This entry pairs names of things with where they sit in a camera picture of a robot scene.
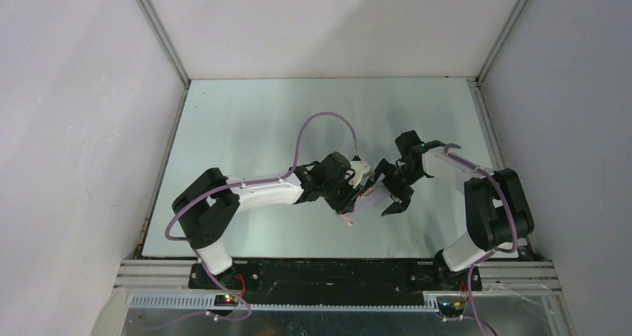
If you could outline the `grey umbrella case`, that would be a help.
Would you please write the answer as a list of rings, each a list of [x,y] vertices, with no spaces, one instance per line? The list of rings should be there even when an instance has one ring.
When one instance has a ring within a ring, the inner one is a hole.
[[[383,204],[384,201],[389,201],[391,199],[390,195],[391,193],[387,190],[383,182],[377,182],[356,199],[354,209],[347,215],[354,218],[361,212],[377,208]]]

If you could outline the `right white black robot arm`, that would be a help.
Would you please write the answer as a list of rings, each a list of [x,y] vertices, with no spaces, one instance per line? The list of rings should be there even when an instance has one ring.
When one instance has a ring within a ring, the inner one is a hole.
[[[514,170],[485,168],[460,156],[459,145],[424,142],[413,130],[400,134],[395,143],[400,158],[395,163],[381,160],[365,186],[382,188],[392,199],[383,215],[406,211],[413,185],[422,178],[442,180],[464,197],[466,231],[436,254],[440,267],[460,272],[495,253],[514,253],[519,239],[533,232],[531,210]]]

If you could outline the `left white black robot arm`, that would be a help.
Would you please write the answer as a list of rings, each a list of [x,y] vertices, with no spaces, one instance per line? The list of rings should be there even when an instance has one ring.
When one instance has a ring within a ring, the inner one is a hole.
[[[204,171],[172,203],[174,221],[201,263],[212,275],[233,266],[233,260],[221,240],[233,217],[262,206],[294,205],[324,199],[338,215],[354,210],[362,193],[361,182],[371,171],[358,156],[347,159],[339,152],[322,161],[297,165],[284,174],[254,180],[229,178],[219,168]]]

